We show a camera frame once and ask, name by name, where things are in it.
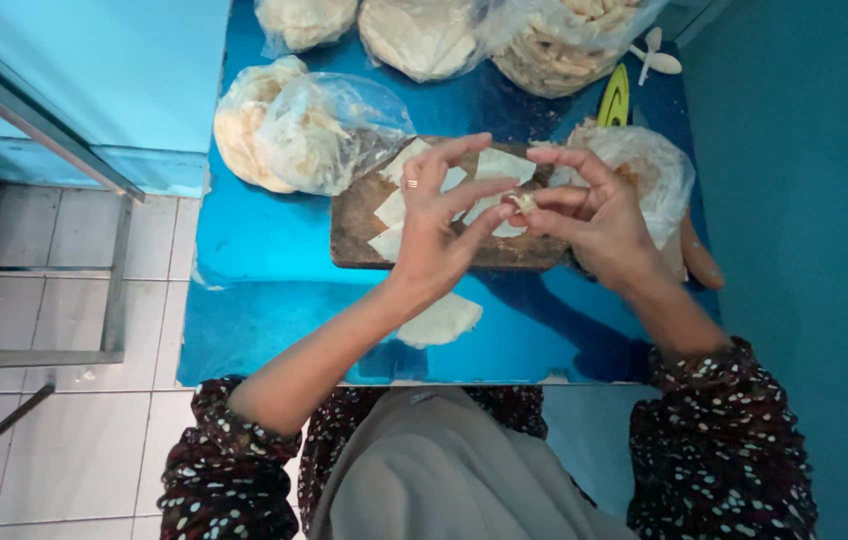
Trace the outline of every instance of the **beige hijab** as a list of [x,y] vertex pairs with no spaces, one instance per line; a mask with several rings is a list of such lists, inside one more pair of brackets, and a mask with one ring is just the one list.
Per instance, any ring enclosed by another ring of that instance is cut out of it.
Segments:
[[633,540],[591,506],[547,444],[455,387],[392,390],[334,465],[313,540]]

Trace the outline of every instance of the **blue metal table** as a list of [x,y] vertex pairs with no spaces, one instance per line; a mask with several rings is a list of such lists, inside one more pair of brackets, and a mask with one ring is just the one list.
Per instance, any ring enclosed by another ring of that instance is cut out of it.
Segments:
[[[238,72],[269,62],[251,0],[236,0],[227,30],[221,91]],[[665,51],[677,54],[672,44]],[[419,134],[459,137],[488,131],[495,141],[563,141],[597,112],[605,82],[567,98],[532,96],[490,61],[470,73],[419,84],[388,66],[372,68],[352,30],[334,46],[300,55],[311,71],[351,73],[382,83],[404,101]],[[624,60],[631,104],[648,127],[694,160],[681,76],[651,73],[636,83],[640,64]],[[334,266],[329,253],[330,199],[279,195],[249,185],[211,145],[210,191],[197,225],[177,377],[192,386],[226,374],[250,374],[342,311],[387,276],[380,270]],[[701,189],[691,216],[708,245]],[[694,298],[718,318],[717,295],[695,282]],[[352,385],[571,384],[643,382],[646,335],[615,294],[566,266],[543,274],[479,272],[454,292],[483,306],[478,325],[453,343],[417,350],[392,336],[371,350],[345,381]]]

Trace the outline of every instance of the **woman's left hand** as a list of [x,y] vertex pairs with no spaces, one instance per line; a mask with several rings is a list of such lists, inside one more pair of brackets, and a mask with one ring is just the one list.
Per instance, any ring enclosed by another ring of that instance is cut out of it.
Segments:
[[404,233],[388,280],[411,302],[414,313],[454,289],[481,241],[514,215],[513,205],[497,204],[482,212],[460,235],[451,228],[457,213],[470,209],[483,197],[517,186],[516,178],[503,178],[470,181],[441,192],[448,169],[457,166],[464,154],[480,152],[490,142],[490,133],[467,135],[436,145],[404,164]]

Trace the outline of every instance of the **blue wall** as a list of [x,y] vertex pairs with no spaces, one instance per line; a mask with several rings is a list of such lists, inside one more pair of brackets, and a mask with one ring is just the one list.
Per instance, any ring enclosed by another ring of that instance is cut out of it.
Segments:
[[730,332],[788,389],[848,538],[848,2],[737,0],[683,51]]
[[[132,161],[154,160],[143,170],[163,177],[155,187],[195,178],[200,187],[229,6],[229,0],[0,0],[0,59],[36,92],[32,97],[104,147],[107,161],[142,149]],[[0,118],[0,138],[22,136]],[[39,147],[22,156],[11,145],[28,146],[0,140],[4,170],[17,166],[23,178],[80,178],[48,164],[56,158],[40,155]],[[188,165],[182,172],[160,164],[168,160]],[[134,174],[134,167],[125,169]]]

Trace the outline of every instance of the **hand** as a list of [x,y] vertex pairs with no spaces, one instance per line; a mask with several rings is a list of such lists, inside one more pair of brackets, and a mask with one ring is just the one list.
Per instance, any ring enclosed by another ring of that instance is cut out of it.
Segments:
[[460,236],[451,229],[454,215],[470,209],[478,199],[517,186],[516,178],[469,181],[442,194],[448,169],[457,166],[462,155],[488,148],[490,141],[490,133],[449,140],[404,164],[404,233],[388,280],[411,302],[414,314],[454,289],[481,241],[514,215],[512,205],[498,204],[482,212]]
[[526,217],[511,217],[511,225],[527,225],[534,235],[567,240],[577,261],[619,294],[667,276],[634,186],[619,178],[595,153],[530,148],[527,159],[574,167],[590,187],[566,185],[533,191],[540,210]]

